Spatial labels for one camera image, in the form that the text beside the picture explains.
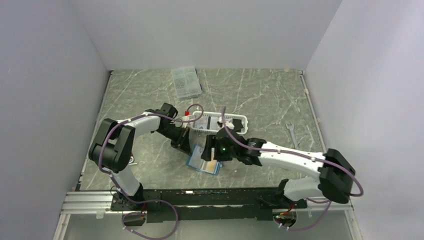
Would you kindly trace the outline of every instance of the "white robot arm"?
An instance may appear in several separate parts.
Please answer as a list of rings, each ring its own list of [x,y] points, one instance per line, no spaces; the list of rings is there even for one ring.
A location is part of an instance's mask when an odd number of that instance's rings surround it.
[[[111,177],[120,186],[118,191],[125,192],[134,201],[144,200],[143,185],[134,177],[129,166],[134,138],[146,133],[158,132],[171,139],[172,147],[188,155],[191,154],[190,128],[185,125],[177,127],[171,120],[151,115],[152,113],[160,113],[174,118],[178,111],[168,103],[164,103],[161,109],[147,110],[144,113],[147,116],[119,126],[110,138],[116,140],[116,142],[109,142],[103,152],[102,168],[111,172]],[[101,123],[88,155],[97,164],[99,164],[100,151],[106,135],[119,122],[107,118]],[[337,150],[329,149],[327,153],[305,152],[278,146],[260,138],[244,139],[234,130],[231,130],[231,134],[245,145],[262,149],[275,149],[281,152],[243,148],[237,145],[222,128],[216,135],[207,136],[202,159],[206,161],[215,159],[224,162],[236,158],[246,165],[286,168],[305,174],[307,177],[302,179],[283,179],[281,181],[275,196],[279,198],[279,201],[285,203],[293,204],[299,200],[312,197],[326,197],[341,204],[349,201],[353,184],[352,179],[335,167],[314,161],[314,158],[325,158],[355,174],[355,170]],[[306,159],[300,155],[308,155],[311,159]]]

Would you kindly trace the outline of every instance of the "table surface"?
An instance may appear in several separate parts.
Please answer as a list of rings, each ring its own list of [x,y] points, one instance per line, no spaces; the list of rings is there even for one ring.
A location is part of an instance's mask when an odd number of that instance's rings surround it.
[[[286,123],[294,124],[299,149],[322,152],[311,108],[295,69],[197,69],[202,94],[178,100],[170,69],[115,70],[105,93],[100,119],[126,119],[163,103],[184,113],[192,103],[208,112],[245,115],[244,137],[262,138],[279,146],[294,148]],[[206,133],[190,133],[190,144],[204,146]],[[188,156],[170,145],[159,133],[134,140],[132,152],[137,165],[135,177],[145,189],[276,187],[282,179],[299,179],[300,173],[276,167],[248,166],[236,159],[224,163],[219,175],[186,166]],[[93,161],[84,169],[81,190],[108,190],[113,183]]]

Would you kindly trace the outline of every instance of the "purple cable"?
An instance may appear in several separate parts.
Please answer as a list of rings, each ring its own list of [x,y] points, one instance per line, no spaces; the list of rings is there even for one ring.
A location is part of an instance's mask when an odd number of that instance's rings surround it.
[[[221,117],[222,117],[222,119],[225,119],[224,118],[224,115],[225,115],[225,110],[226,110],[226,107],[224,106],[223,108],[222,108],[222,113],[221,113]],[[248,146],[248,145],[245,145],[245,144],[243,144],[243,143],[241,143],[240,141],[238,141],[232,134],[231,134],[231,132],[230,132],[230,129],[226,126],[226,124],[225,124],[225,121],[222,121],[222,125],[223,125],[223,128],[225,129],[225,131],[227,132],[227,134],[229,135],[229,137],[236,143],[236,144],[238,144],[238,145],[240,145],[240,146],[242,146],[243,148],[246,148],[246,149],[250,149],[250,150],[255,150],[255,151],[265,151],[265,152],[275,152],[275,153],[283,153],[283,154],[292,154],[292,155],[296,155],[296,156],[299,156],[299,157],[303,157],[303,158],[306,158],[306,159],[309,159],[309,160],[311,160],[312,159],[312,157],[311,156],[309,156],[309,155],[306,155],[306,154],[302,154],[302,153],[299,153],[299,152],[296,152],[296,151],[291,151],[291,150],[278,150],[278,149],[271,149],[271,148],[259,148],[259,147],[252,147],[252,146]],[[360,197],[360,196],[362,196],[362,195],[364,195],[364,189],[362,188],[362,185],[359,183],[359,181],[356,179],[356,177],[350,172],[350,171],[348,171],[346,168],[344,168],[344,167],[342,167],[342,166],[340,166],[340,165],[338,165],[338,164],[336,164],[336,163],[334,163],[334,162],[331,162],[331,161],[328,161],[328,160],[325,160],[325,159],[320,159],[320,158],[315,158],[315,160],[316,161],[318,161],[318,162],[322,162],[322,163],[324,163],[324,164],[328,164],[328,165],[331,165],[331,166],[333,166],[333,167],[336,167],[336,168],[338,168],[338,169],[340,169],[340,170],[342,170],[345,174],[347,174],[354,182],[355,182],[355,184],[358,186],[358,188],[359,188],[359,193],[350,193],[350,195],[352,196],[352,197]]]
[[[325,204],[325,203],[328,203],[328,202],[330,202],[330,200],[324,200],[324,201],[317,201],[317,200],[314,200],[314,199],[310,199],[310,198],[306,198],[308,201],[311,201],[311,202],[313,202],[313,203],[316,203],[316,204]]]
[[[132,203],[134,203],[134,204],[146,204],[146,203],[150,203],[150,202],[161,202],[161,203],[164,203],[164,204],[167,204],[167,205],[169,205],[171,208],[172,208],[172,210],[174,211],[174,213],[175,213],[175,225],[174,225],[174,227],[173,227],[173,229],[171,230],[171,232],[169,232],[167,235],[165,235],[165,236],[163,236],[163,237],[149,237],[149,236],[146,236],[146,235],[143,235],[143,234],[141,234],[141,233],[139,233],[139,232],[137,232],[137,231],[134,231],[134,230],[132,230],[132,229],[130,229],[130,228],[128,228],[127,226],[125,226],[125,223],[124,223],[124,219],[125,219],[125,217],[127,217],[127,216],[129,216],[129,215],[141,215],[141,216],[144,216],[145,214],[144,213],[141,213],[141,212],[130,212],[130,213],[128,213],[128,214],[126,214],[126,215],[124,215],[124,217],[122,218],[122,225],[124,226],[124,228],[126,229],[126,230],[128,230],[128,231],[130,231],[131,233],[133,233],[133,234],[136,234],[136,235],[138,235],[138,236],[140,236],[140,237],[142,237],[142,238],[145,238],[145,239],[149,239],[149,240],[163,240],[163,239],[166,239],[166,238],[168,238],[169,236],[171,236],[176,230],[177,230],[177,226],[178,226],[178,213],[177,213],[177,210],[175,209],[175,207],[171,204],[171,203],[169,203],[169,202],[167,202],[167,201],[165,201],[165,200],[162,200],[162,199],[153,199],[153,200],[146,200],[146,201],[134,201],[134,200],[132,200],[128,195],[127,195],[127,193],[125,192],[125,191],[123,191],[122,189],[121,189],[121,186],[119,186],[119,184],[117,183],[117,181],[115,180],[115,178],[114,178],[114,176],[111,174],[111,172],[110,171],[107,171],[107,170],[104,170],[103,168],[102,168],[102,161],[103,161],[103,153],[104,153],[104,151],[105,151],[105,148],[106,148],[106,145],[108,144],[108,142],[109,142],[109,139],[111,138],[111,136],[112,136],[112,134],[114,133],[114,131],[117,129],[117,128],[119,128],[120,126],[122,126],[122,125],[124,125],[124,124],[127,124],[127,123],[129,123],[129,122],[132,122],[132,121],[135,121],[135,120],[139,120],[139,119],[142,119],[142,118],[144,118],[144,117],[146,117],[146,116],[157,116],[157,117],[161,117],[161,118],[165,118],[165,119],[169,119],[169,120],[172,120],[172,121],[175,121],[175,122],[179,122],[179,123],[191,123],[191,122],[195,122],[195,121],[197,121],[197,120],[199,120],[202,116],[203,116],[203,113],[204,113],[204,109],[203,109],[203,106],[202,105],[200,105],[200,104],[197,104],[197,103],[195,103],[195,104],[191,104],[190,106],[188,106],[188,108],[187,108],[187,111],[188,110],[190,110],[190,108],[191,107],[194,107],[194,106],[198,106],[198,107],[200,107],[200,109],[201,109],[201,113],[200,113],[200,115],[197,117],[197,118],[195,118],[195,119],[193,119],[193,120],[181,120],[181,119],[174,119],[173,117],[169,117],[169,116],[166,116],[166,115],[162,115],[162,114],[159,114],[159,113],[148,113],[148,114],[140,114],[140,115],[137,115],[137,116],[134,116],[134,117],[131,117],[129,120],[128,119],[126,119],[126,120],[124,120],[124,121],[122,121],[122,122],[119,122],[118,124],[116,124],[108,133],[107,133],[107,136],[106,136],[106,138],[104,139],[104,141],[103,141],[103,145],[101,146],[101,150],[100,150],[100,155],[98,156],[98,169],[100,170],[100,172],[102,172],[102,173],[105,173],[105,174],[108,174],[109,176],[110,176],[110,179],[112,180],[112,182],[116,185],[116,188],[117,189],[120,189],[120,192],[126,197],[126,199],[128,199],[130,202],[132,202]]]
[[[291,227],[286,227],[286,226],[281,226],[283,228],[285,228],[287,231],[304,231],[304,230],[309,230],[313,227],[315,227],[319,222],[321,222],[321,220],[324,218],[324,216],[326,215],[326,213],[329,211],[330,205],[331,205],[331,201],[328,201],[327,206],[325,207],[324,211],[322,212],[321,216],[318,217],[318,219],[312,223],[309,226],[305,226],[305,227],[298,227],[298,228],[291,228]]]

